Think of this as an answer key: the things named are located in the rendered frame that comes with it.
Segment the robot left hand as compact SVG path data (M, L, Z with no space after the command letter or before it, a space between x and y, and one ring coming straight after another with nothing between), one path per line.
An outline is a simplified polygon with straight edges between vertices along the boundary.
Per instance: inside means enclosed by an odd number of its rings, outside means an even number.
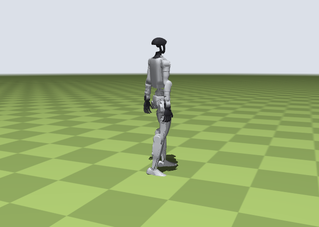
M151 106L151 104L150 104L150 99L148 99L147 100L147 97L146 96L144 96L144 100L145 100L145 102L144 102L144 112L145 113L149 113L150 114L150 107L153 109L153 107ZM151 112L152 113L152 112Z

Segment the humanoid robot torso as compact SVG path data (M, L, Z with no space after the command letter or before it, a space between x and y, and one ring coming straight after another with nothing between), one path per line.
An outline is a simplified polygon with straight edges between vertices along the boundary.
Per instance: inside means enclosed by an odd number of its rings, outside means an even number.
M153 95L153 104L156 108L158 108L159 102L163 101L164 92L163 89L163 78L162 78L162 68L160 66L161 60L165 59L163 56L160 55L160 58L151 58L150 59L150 77L151 77L151 84L153 88L157 88L155 91L155 95Z

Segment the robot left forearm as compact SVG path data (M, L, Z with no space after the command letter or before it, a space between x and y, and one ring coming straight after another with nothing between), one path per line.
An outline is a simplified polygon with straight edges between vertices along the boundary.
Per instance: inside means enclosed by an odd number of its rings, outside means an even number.
M150 99L150 94L151 94L151 87L152 87L152 84L151 83L148 83L146 81L145 83L145 96L147 97L147 100Z

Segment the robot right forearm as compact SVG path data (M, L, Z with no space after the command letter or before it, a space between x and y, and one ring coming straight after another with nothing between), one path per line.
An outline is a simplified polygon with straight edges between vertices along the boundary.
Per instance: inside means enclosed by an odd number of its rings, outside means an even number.
M166 107L170 107L171 85L172 85L172 83L170 81L167 81L165 83L164 90L163 90L163 92L164 92L163 101L164 101L164 103L166 103Z

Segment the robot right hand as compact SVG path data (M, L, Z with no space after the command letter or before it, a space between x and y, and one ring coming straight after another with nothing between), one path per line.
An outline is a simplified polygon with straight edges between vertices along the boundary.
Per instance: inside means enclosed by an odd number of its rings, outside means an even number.
M171 121L171 117L173 117L173 114L170 110L170 107L166 107L166 103L164 103L164 109L165 109L165 112L164 112L164 119L162 121L164 122L168 122L168 121Z

